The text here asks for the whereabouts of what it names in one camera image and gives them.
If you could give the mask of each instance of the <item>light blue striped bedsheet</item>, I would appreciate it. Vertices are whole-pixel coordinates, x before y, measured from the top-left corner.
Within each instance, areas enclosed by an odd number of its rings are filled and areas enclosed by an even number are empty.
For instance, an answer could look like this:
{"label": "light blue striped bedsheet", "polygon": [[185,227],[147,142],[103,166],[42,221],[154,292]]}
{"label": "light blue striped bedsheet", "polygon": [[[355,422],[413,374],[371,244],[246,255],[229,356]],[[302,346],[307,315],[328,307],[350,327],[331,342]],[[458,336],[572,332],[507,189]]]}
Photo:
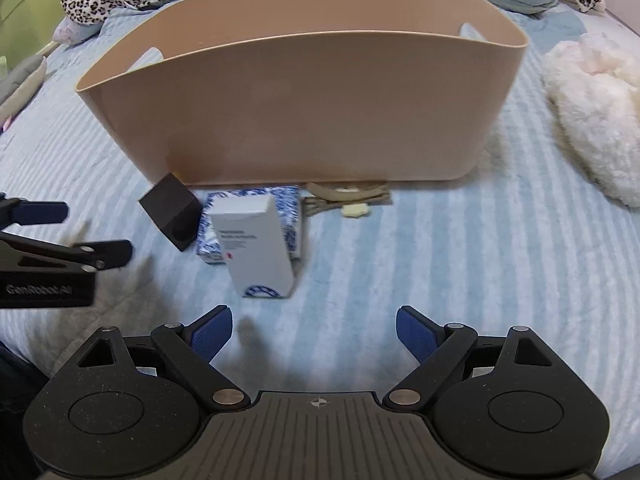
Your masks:
{"label": "light blue striped bedsheet", "polygon": [[42,90],[0,136],[0,190],[70,205],[62,225],[11,232],[128,238],[134,259],[99,275],[92,308],[0,312],[0,340],[52,373],[101,325],[148,333],[226,303],[234,336],[213,364],[252,396],[383,394],[416,364],[394,333],[402,304],[485,335],[525,324],[609,410],[598,473],[640,462],[640,243],[629,210],[574,161],[545,99],[539,46],[581,32],[577,18],[559,16],[513,16],[534,43],[475,170],[456,182],[394,186],[394,204],[368,218],[311,218],[296,290],[277,301],[238,298],[224,266],[179,253],[158,232],[137,203],[148,182],[74,93],[90,65],[148,17],[118,10],[98,38],[50,57]]}

